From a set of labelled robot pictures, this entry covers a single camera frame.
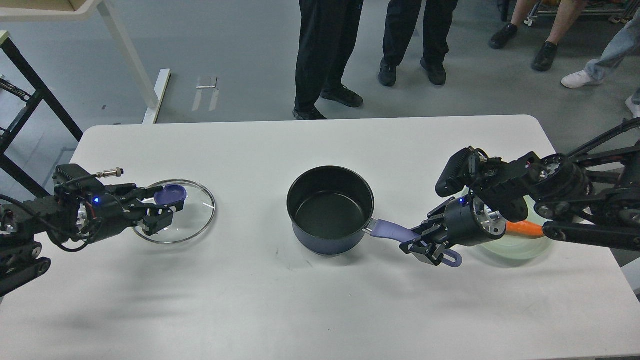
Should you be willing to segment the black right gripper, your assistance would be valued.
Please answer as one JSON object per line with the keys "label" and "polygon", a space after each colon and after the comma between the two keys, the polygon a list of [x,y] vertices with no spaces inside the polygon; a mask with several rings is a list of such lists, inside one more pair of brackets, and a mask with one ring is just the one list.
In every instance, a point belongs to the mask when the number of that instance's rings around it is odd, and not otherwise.
{"label": "black right gripper", "polygon": [[427,214],[427,219],[411,231],[421,236],[399,248],[406,255],[433,266],[457,266],[453,246],[471,248],[501,239],[506,219],[477,196],[450,198]]}

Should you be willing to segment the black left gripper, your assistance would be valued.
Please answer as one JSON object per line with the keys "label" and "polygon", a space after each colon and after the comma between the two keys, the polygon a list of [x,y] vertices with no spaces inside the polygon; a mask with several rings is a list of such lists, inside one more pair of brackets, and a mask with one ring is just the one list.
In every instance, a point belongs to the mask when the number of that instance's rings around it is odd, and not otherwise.
{"label": "black left gripper", "polygon": [[151,203],[138,207],[138,201],[153,198],[163,189],[163,186],[138,187],[135,183],[125,183],[107,185],[101,195],[90,194],[78,204],[78,235],[84,243],[93,244],[133,226],[147,236],[158,234],[172,224],[176,210]]}

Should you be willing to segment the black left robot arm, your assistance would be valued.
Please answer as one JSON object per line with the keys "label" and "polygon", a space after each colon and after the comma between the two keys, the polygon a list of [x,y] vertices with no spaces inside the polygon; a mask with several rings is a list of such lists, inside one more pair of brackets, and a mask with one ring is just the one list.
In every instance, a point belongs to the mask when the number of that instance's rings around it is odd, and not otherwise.
{"label": "black left robot arm", "polygon": [[1,287],[7,294],[43,276],[51,260],[42,257],[38,234],[58,248],[77,253],[132,227],[155,235],[169,227],[185,206],[186,192],[133,183],[57,185],[55,195],[19,202],[1,197]]}

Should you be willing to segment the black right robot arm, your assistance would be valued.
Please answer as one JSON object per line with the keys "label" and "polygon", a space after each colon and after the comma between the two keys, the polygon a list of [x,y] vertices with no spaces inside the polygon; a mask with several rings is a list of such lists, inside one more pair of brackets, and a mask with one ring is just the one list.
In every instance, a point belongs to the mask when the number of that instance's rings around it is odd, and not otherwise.
{"label": "black right robot arm", "polygon": [[468,146],[447,162],[435,186],[446,201],[409,232],[400,249],[428,264],[458,267],[453,248],[501,239],[509,225],[530,214],[543,219],[549,239],[602,248],[639,250],[639,146],[594,149],[629,130],[625,120],[569,153],[544,158],[534,152],[505,162]]}

